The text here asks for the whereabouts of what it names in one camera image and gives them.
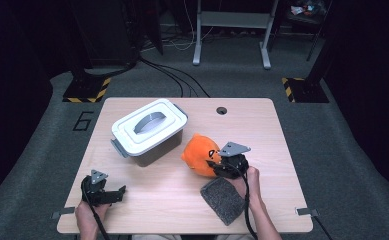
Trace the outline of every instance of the hand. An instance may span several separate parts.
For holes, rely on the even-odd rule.
[[[94,207],[95,212],[98,214],[102,222],[109,207],[109,204],[102,204],[98,207]],[[75,215],[79,232],[81,233],[81,240],[97,239],[99,228],[88,203],[81,201],[75,209]]]
[[[250,166],[247,169],[247,182],[249,185],[249,190],[250,190],[250,199],[255,198],[254,200],[259,200],[261,199],[261,194],[260,194],[260,172],[257,168]],[[229,179],[225,178],[228,182],[230,182],[235,189],[237,190],[238,194],[242,198],[246,196],[246,184],[243,180],[242,177],[236,178],[236,179]]]

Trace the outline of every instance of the container lid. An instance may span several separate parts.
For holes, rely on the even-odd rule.
[[[130,156],[139,156],[179,132],[187,115],[168,99],[158,99],[119,119],[113,135]]]

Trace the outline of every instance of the gray sponge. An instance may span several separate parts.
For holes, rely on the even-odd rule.
[[[224,178],[213,179],[201,188],[200,193],[226,226],[244,211],[244,199]]]

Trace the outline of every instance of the yellow and black hazard tape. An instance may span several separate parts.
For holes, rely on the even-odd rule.
[[[87,102],[100,102],[103,98],[104,94],[106,94],[107,87],[109,86],[109,83],[111,81],[111,78],[107,78],[104,80],[100,91],[98,92],[97,96],[92,98],[77,98],[77,97],[63,97],[63,102],[73,102],[73,103],[87,103]]]
[[[285,93],[287,94],[288,100],[295,103],[296,99],[294,98],[293,91],[291,90],[289,80],[304,81],[304,78],[282,78],[282,84],[284,84]]]

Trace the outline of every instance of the gray carpet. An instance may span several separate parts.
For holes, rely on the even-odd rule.
[[[323,40],[306,62],[309,41],[279,38],[270,53],[269,71],[262,67],[259,41],[252,37],[208,41],[197,67],[192,65],[194,46],[185,51],[167,46],[163,56],[155,49],[144,51],[142,56],[191,74],[211,97],[272,99],[306,202],[319,210],[331,236],[389,239],[389,183],[354,140],[325,82],[321,85],[330,99],[328,104],[290,103],[281,82],[283,77],[306,77]],[[200,97],[206,97],[192,80],[183,79]],[[62,102],[71,80],[70,73],[51,79],[54,95],[50,105],[0,187],[0,239],[74,237],[58,233],[57,220],[51,220],[50,215],[65,204],[104,99],[99,103]],[[179,96],[181,90],[172,79],[143,63],[113,77],[105,94],[105,98]],[[184,97],[189,96],[185,86]],[[92,120],[88,130],[72,131],[82,112],[88,112],[84,117]],[[283,234],[283,238],[327,239],[315,221],[310,233]]]

